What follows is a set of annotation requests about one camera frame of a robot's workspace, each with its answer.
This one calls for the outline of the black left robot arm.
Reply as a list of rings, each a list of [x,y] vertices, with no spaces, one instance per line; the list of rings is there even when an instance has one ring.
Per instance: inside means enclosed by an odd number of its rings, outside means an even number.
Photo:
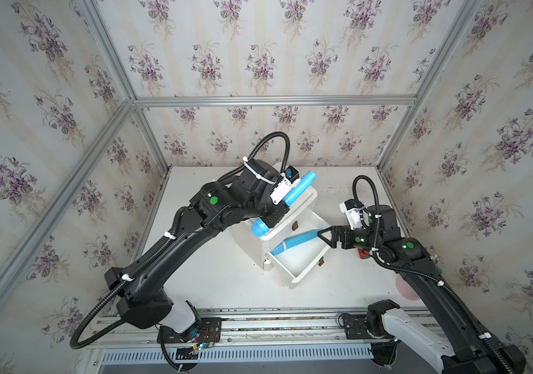
[[[199,315],[191,302],[169,297],[165,282],[197,249],[229,227],[252,219],[262,237],[282,220],[289,210],[283,199],[299,180],[288,168],[290,150],[288,134],[271,132],[241,166],[203,185],[144,255],[107,272],[109,292],[80,321],[69,346],[85,348],[124,324],[140,330],[159,325],[183,341],[193,339],[200,330]]]

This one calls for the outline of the blue plastic tool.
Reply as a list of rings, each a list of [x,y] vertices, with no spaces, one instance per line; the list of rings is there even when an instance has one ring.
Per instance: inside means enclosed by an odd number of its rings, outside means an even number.
[[[313,171],[308,172],[293,184],[287,178],[284,178],[270,196],[274,203],[274,209],[255,221],[252,225],[252,233],[257,238],[262,238],[268,234],[287,214],[291,205],[304,194],[315,180],[316,174]]]

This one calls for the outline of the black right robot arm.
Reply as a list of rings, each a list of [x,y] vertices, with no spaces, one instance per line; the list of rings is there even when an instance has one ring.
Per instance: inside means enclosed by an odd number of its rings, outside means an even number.
[[[503,343],[474,315],[439,273],[424,246],[404,237],[392,207],[379,201],[375,183],[366,175],[352,182],[356,225],[332,226],[319,232],[332,249],[360,249],[382,268],[398,274],[433,315],[447,341],[408,321],[389,299],[373,303],[364,328],[373,338],[393,338],[406,344],[438,373],[522,373],[526,357],[515,344]]]

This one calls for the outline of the white drawer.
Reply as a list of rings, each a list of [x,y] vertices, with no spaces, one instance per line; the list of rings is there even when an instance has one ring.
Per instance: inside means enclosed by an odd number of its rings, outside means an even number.
[[[328,227],[330,224],[317,213],[310,213],[306,220],[298,226],[298,230],[292,232],[291,236],[285,238],[284,241],[292,242],[295,237],[306,237],[307,240],[291,247],[287,246],[283,251],[277,252],[274,249],[266,254],[266,259],[283,274],[286,287],[297,288],[324,259],[330,247],[318,237],[317,233]]]

